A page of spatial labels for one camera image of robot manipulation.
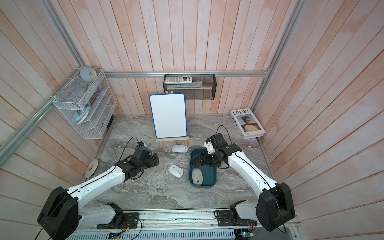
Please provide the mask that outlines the white mouse with logo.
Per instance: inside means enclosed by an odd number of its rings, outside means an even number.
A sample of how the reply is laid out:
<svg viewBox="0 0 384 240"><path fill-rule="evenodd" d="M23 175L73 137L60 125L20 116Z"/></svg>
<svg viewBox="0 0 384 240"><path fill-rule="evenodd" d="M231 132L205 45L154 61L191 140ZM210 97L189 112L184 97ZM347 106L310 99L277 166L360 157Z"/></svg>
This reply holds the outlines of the white mouse with logo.
<svg viewBox="0 0 384 240"><path fill-rule="evenodd" d="M184 171L177 165L171 165L168 172L176 178L181 178L184 175Z"/></svg>

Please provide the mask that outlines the grey-white computer mouse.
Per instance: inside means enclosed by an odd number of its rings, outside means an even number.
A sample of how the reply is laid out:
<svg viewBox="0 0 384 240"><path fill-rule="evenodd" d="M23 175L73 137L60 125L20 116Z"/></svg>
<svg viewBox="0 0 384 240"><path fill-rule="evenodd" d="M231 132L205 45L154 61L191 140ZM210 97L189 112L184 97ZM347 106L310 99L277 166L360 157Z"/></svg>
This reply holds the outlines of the grey-white computer mouse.
<svg viewBox="0 0 384 240"><path fill-rule="evenodd" d="M203 183L203 173L199 168L194 168L192 170L192 181L194 185L202 185Z"/></svg>

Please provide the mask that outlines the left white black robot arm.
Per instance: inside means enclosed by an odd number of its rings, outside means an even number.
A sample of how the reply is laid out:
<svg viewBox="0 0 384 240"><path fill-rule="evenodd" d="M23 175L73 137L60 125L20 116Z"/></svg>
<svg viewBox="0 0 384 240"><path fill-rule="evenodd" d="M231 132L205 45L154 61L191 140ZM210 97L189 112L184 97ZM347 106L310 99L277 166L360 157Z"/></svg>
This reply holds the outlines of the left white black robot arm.
<svg viewBox="0 0 384 240"><path fill-rule="evenodd" d="M145 169L159 165L159 157L142 143L135 152L121 158L104 173L64 189L58 187L50 193L37 222L52 240L65 240L76 230L95 225L117 229L128 221L123 210L115 203L86 208L86 204L106 190L141 176Z"/></svg>

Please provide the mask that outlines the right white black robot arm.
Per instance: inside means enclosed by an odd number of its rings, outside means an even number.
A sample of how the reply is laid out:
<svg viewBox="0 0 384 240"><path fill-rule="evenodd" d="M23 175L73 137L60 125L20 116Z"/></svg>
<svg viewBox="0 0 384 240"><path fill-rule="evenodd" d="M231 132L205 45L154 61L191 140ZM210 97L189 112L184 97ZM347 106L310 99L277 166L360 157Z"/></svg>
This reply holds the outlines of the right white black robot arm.
<svg viewBox="0 0 384 240"><path fill-rule="evenodd" d="M240 220L256 221L271 232L296 217L290 187L286 183L279 184L264 174L238 145L229 145L223 135L218 133L208 138L204 147L206 150L192 160L195 168L220 168L225 163L245 179L258 197L257 202L238 201L232 204L227 216L220 213L217 214L218 219L233 224Z"/></svg>

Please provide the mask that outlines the teal storage box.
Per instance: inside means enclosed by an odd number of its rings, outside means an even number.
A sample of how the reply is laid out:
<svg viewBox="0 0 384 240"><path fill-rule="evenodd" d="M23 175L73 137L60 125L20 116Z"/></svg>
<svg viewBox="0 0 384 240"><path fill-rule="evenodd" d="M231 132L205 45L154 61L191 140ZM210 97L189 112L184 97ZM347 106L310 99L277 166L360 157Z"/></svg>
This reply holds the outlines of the teal storage box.
<svg viewBox="0 0 384 240"><path fill-rule="evenodd" d="M195 188L209 189L213 187L217 182L217 168L204 165L202 167L199 167L203 175L202 184L201 185L193 184L192 170L195 169L195 167L192 162L195 158L199 156L200 153L207 153L207 152L208 151L206 149L194 149L191 152L190 167L189 167L189 182Z"/></svg>

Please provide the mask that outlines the white mouse near easel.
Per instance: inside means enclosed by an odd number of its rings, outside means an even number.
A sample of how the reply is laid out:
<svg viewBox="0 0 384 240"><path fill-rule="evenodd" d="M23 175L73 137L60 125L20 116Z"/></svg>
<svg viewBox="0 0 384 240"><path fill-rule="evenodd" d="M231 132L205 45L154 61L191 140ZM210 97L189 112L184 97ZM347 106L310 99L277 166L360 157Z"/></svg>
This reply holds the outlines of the white mouse near easel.
<svg viewBox="0 0 384 240"><path fill-rule="evenodd" d="M173 145L172 152L174 153L187 153L188 147L185 145Z"/></svg>

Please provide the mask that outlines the small wooden easel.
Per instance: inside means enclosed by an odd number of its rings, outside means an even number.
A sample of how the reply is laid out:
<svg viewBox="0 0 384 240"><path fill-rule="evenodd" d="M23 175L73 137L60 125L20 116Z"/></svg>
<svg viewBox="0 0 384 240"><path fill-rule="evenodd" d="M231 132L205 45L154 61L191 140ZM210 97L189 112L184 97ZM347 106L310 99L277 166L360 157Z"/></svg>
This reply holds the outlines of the small wooden easel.
<svg viewBox="0 0 384 240"><path fill-rule="evenodd" d="M178 141L184 141L185 145L188 145L188 140L190 139L189 136L186 137L179 137L179 138L162 138L162 139L156 139L157 142L159 142L160 148L163 147L163 142L178 142Z"/></svg>

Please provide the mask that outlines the Loewe book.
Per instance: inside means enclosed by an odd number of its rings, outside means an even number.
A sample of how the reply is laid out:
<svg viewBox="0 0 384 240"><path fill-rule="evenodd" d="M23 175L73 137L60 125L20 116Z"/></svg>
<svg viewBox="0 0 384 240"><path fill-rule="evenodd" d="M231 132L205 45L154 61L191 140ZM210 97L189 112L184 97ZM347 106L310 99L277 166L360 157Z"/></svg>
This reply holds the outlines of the Loewe book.
<svg viewBox="0 0 384 240"><path fill-rule="evenodd" d="M266 133L250 108L232 110L230 115L243 140L263 137Z"/></svg>

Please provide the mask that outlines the white tape roll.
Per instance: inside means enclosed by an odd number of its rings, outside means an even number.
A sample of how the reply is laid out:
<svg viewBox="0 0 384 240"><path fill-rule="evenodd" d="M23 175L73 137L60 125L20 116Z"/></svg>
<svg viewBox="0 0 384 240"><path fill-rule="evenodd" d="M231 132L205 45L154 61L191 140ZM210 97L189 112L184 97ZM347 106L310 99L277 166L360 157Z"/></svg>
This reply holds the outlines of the white tape roll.
<svg viewBox="0 0 384 240"><path fill-rule="evenodd" d="M84 174L84 178L85 179L89 179L94 174L94 172L96 171L98 165L99 165L99 160L98 159L92 160L91 163L89 164L89 166L86 169L86 172Z"/></svg>

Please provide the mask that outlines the blue-framed whiteboard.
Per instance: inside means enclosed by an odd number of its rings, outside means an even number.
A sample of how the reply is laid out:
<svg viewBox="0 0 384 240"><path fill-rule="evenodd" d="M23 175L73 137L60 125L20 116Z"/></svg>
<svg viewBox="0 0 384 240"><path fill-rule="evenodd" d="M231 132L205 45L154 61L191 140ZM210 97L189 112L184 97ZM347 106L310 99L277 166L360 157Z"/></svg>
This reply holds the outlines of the blue-framed whiteboard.
<svg viewBox="0 0 384 240"><path fill-rule="evenodd" d="M183 93L151 95L149 99L156 138L188 135L186 96Z"/></svg>

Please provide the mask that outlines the white calculator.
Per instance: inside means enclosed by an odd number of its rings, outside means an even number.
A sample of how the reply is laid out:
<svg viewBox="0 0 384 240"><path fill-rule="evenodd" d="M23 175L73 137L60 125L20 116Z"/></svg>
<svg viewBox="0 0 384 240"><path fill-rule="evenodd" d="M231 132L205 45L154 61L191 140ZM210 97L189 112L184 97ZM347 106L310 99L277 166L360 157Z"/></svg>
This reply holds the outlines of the white calculator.
<svg viewBox="0 0 384 240"><path fill-rule="evenodd" d="M193 82L192 77L188 76L166 76L165 84L166 85L176 85L176 84L191 84Z"/></svg>

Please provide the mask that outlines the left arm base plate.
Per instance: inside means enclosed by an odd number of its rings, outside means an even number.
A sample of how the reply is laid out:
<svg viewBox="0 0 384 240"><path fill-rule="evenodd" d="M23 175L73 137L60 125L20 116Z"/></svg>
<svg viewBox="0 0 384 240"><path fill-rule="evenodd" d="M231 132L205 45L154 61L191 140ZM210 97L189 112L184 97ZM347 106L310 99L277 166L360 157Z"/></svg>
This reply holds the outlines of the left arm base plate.
<svg viewBox="0 0 384 240"><path fill-rule="evenodd" d="M111 223L102 225L97 225L98 230L112 230L112 229L123 229L130 228L136 229L139 222L139 213L122 213L117 214L112 220Z"/></svg>

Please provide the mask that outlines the aluminium front rail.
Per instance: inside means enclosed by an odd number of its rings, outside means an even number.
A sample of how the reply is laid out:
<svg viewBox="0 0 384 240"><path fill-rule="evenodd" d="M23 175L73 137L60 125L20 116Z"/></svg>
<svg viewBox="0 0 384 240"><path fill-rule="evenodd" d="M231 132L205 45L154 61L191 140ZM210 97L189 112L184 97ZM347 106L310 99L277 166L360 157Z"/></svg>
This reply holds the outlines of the aluminium front rail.
<svg viewBox="0 0 384 240"><path fill-rule="evenodd" d="M215 209L142 210L136 228L76 231L71 240L305 240L298 218L268 232L260 223L220 226Z"/></svg>

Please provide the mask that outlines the black mesh wall basket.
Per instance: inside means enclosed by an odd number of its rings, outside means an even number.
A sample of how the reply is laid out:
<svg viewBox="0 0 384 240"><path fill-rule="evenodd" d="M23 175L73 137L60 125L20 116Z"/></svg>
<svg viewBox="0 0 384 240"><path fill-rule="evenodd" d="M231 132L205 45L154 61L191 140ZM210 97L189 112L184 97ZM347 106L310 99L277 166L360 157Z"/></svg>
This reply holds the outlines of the black mesh wall basket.
<svg viewBox="0 0 384 240"><path fill-rule="evenodd" d="M188 76L192 77L191 84L166 85L166 76ZM217 79L214 74L165 74L163 88L166 94L182 93L187 101L211 101L215 99Z"/></svg>

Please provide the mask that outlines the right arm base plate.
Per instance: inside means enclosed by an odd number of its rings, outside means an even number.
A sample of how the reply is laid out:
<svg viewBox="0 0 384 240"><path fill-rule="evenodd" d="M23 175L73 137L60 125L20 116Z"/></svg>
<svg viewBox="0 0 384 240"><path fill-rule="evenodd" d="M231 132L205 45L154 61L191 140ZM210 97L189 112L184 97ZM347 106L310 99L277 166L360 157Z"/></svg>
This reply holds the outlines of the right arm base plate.
<svg viewBox="0 0 384 240"><path fill-rule="evenodd" d="M234 210L220 211L215 210L214 216L218 221L220 227L229 226L250 226L255 227L258 225L257 221L249 219L241 219Z"/></svg>

